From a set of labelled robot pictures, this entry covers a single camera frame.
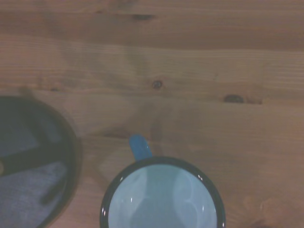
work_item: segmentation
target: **wood grain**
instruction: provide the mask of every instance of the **wood grain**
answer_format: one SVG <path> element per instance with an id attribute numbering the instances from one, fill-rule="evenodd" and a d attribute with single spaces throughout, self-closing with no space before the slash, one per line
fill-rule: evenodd
<path id="1" fill-rule="evenodd" d="M 167 14 L 204 13 L 223 11 L 280 11 L 304 10 L 301 0 L 1 0 L 1 11 L 53 11 L 53 12 L 96 12 L 110 10 L 119 13 Z"/>
<path id="2" fill-rule="evenodd" d="M 127 138 L 185 159 L 219 189 L 228 227 L 303 227 L 304 109 L 157 97 L 33 92 L 82 140 L 84 166 L 69 207 L 52 228 L 98 227 L 109 182 L 133 162 Z"/>
<path id="3" fill-rule="evenodd" d="M 228 228 L 304 228 L 303 12 L 301 0 L 0 0 L 1 94 L 32 94 L 82 142 L 79 186 L 50 228 L 99 227 L 133 133 L 205 172 Z"/>

